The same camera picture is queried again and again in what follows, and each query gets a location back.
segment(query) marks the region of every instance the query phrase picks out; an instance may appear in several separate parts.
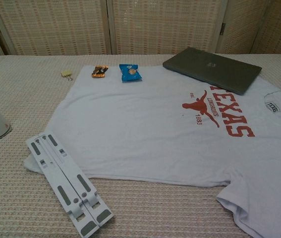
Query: woven fabric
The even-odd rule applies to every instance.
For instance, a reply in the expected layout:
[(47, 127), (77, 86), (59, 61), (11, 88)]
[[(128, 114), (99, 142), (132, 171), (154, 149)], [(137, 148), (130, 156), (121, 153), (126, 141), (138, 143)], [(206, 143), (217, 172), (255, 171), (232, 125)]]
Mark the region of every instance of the woven fabric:
[[(13, 131), (0, 140), (0, 237), (77, 238), (78, 232), (43, 175), (27, 171), (25, 140), (43, 131), (74, 81), (60, 72), (122, 62), (161, 65), (159, 56), (0, 56), (0, 112)], [(230, 55), (257, 64), (281, 88), (281, 55)], [(93, 237), (249, 237), (217, 201), (222, 187), (91, 179), (115, 217)]]
[(223, 54), (248, 54), (251, 50), (268, 0), (228, 1), (225, 31), (217, 50)]
[(281, 54), (281, 0), (271, 1), (251, 52)]
[(118, 54), (210, 51), (221, 0), (113, 0)]
[(18, 55), (106, 54), (101, 1), (0, 0)]

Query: white t-shirt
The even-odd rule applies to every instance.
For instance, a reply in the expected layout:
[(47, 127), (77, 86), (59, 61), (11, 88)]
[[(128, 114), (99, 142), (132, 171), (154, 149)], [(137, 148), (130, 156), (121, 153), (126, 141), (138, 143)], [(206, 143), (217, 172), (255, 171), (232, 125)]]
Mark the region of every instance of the white t-shirt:
[(86, 66), (52, 130), (88, 177), (227, 185), (218, 201), (254, 237), (281, 237), (281, 91), (258, 77), (239, 96), (164, 69)]

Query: laptop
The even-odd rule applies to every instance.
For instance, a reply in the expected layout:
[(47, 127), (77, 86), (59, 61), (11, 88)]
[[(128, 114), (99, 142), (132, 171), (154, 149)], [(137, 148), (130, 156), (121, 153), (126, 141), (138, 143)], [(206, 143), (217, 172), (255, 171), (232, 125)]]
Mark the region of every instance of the laptop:
[(163, 67), (243, 95), (261, 67), (187, 48), (163, 63)]

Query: candy wrapper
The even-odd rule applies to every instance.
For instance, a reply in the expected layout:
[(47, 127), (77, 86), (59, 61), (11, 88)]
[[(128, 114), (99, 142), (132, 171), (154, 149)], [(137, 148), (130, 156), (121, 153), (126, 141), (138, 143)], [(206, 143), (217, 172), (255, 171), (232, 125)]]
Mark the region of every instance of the candy wrapper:
[(137, 64), (120, 64), (119, 68), (121, 70), (122, 76), (121, 80), (123, 82), (140, 80), (141, 76), (137, 71)]
[(95, 70), (92, 73), (93, 78), (104, 78), (105, 72), (108, 70), (107, 65), (97, 65), (95, 66)]

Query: beige bedspread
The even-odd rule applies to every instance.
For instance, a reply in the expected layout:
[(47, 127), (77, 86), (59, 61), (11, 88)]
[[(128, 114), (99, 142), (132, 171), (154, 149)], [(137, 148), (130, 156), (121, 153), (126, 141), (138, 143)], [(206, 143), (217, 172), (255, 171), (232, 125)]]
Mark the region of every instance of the beige bedspread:
[[(60, 72), (84, 65), (160, 65), (170, 55), (0, 56), (0, 111), (13, 131), (0, 140), (0, 237), (80, 237), (43, 175), (23, 167), (25, 140), (42, 132), (74, 81)], [(227, 55), (261, 66), (281, 89), (281, 55)], [(115, 214), (93, 237), (249, 237), (217, 201), (222, 187), (200, 188), (91, 179)]]

